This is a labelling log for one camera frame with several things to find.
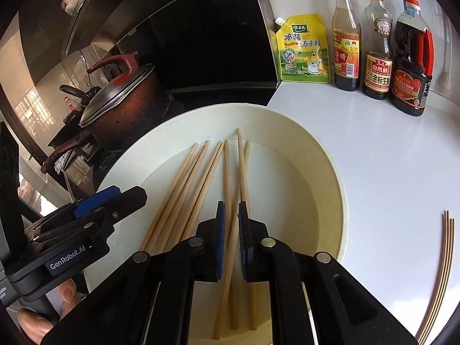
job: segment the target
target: silver bolt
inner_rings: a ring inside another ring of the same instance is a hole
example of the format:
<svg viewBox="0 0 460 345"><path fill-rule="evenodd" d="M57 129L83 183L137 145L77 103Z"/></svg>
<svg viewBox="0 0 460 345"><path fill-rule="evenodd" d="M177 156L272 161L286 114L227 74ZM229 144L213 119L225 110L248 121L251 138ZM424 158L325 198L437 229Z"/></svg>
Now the silver bolt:
<svg viewBox="0 0 460 345"><path fill-rule="evenodd" d="M203 239L201 237L192 237L189 240L189 245L192 246L193 248L196 248L197 246L203 245Z"/></svg>
<svg viewBox="0 0 460 345"><path fill-rule="evenodd" d="M136 263L143 263L147 260L148 254L146 252L137 252L133 255L133 261Z"/></svg>
<svg viewBox="0 0 460 345"><path fill-rule="evenodd" d="M272 248L277 242L271 237L265 237L260 243L267 248Z"/></svg>
<svg viewBox="0 0 460 345"><path fill-rule="evenodd" d="M331 256L326 252L321 252L317 254L317 260L321 263L329 263L331 261Z"/></svg>

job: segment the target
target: cartoon chicken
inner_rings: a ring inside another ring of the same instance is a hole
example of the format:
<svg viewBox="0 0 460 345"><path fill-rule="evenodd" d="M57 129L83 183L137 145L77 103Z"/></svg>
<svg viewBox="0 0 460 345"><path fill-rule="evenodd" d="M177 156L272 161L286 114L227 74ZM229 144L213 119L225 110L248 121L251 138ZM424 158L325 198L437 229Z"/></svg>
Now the cartoon chicken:
<svg viewBox="0 0 460 345"><path fill-rule="evenodd" d="M321 74L324 71L323 61L321 60L318 49L313 49L311 51L311 57L308 60L307 70L312 75Z"/></svg>

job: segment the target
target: human hand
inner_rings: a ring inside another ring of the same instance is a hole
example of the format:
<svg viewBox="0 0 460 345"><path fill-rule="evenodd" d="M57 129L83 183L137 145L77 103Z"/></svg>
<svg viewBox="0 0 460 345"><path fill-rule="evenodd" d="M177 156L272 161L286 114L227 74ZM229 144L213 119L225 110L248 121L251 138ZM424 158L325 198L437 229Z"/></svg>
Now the human hand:
<svg viewBox="0 0 460 345"><path fill-rule="evenodd" d="M66 280L58 287L59 295L63 299L61 319L71 312L81 301L76 293L76 285L72 279ZM29 339L40 345L43 337L53 328L45 318L26 309L18 311L18 322Z"/></svg>

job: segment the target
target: pot lid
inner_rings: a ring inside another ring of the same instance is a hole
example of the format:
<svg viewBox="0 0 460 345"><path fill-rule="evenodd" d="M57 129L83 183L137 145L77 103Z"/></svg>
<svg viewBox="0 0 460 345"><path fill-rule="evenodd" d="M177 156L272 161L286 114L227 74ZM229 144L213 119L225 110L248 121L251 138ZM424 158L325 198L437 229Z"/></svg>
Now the pot lid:
<svg viewBox="0 0 460 345"><path fill-rule="evenodd" d="M153 68L152 64L142 65L112 79L89 102L81 116L80 127L87 127L101 115L118 106L134 88L152 73Z"/></svg>

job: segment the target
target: bundle of chopsticks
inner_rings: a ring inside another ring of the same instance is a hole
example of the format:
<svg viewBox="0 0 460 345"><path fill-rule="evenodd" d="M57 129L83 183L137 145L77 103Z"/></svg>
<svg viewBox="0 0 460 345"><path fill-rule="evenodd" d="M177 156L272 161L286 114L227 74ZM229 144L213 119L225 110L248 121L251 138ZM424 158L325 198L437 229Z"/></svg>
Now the bundle of chopsticks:
<svg viewBox="0 0 460 345"><path fill-rule="evenodd" d="M238 205L240 201L245 201L249 213L249 191L248 191L248 161L250 142L246 142L243 151L243 141L241 129L237 130L238 157L240 178L235 188L232 198L231 193L231 167L230 167L230 148L229 141L224 143L219 141L213 151L205 169L196 184L192 196L187 201L192 189L196 175L204 160L210 141L198 148L195 143L190 149L185 161L181 165L171 187L169 188L158 212L153 219L144 240L141 250L150 254L162 253L172 248L182 240L192 237L197 227L198 215L208 192L216 167L219 163L222 152L224 152L224 202L225 202L225 246L224 246L224 267L221 282L221 297L216 314L212 338L219 340L222 334L222 325L225 310L229 308L229 327L238 329L238 308L237 292L235 289L234 264L235 254L239 242L238 229ZM255 292L254 286L248 283L248 306L249 306L249 329L256 330L255 314Z"/></svg>
<svg viewBox="0 0 460 345"><path fill-rule="evenodd" d="M428 338L428 335L433 328L436 317L438 316L439 308L441 307L442 299L446 292L447 283L452 266L452 255L454 252L454 219L450 218L449 210L445 212L442 219L442 249L441 258L439 260L438 274L433 289L433 293L426 309L415 338L420 345L423 345Z"/></svg>

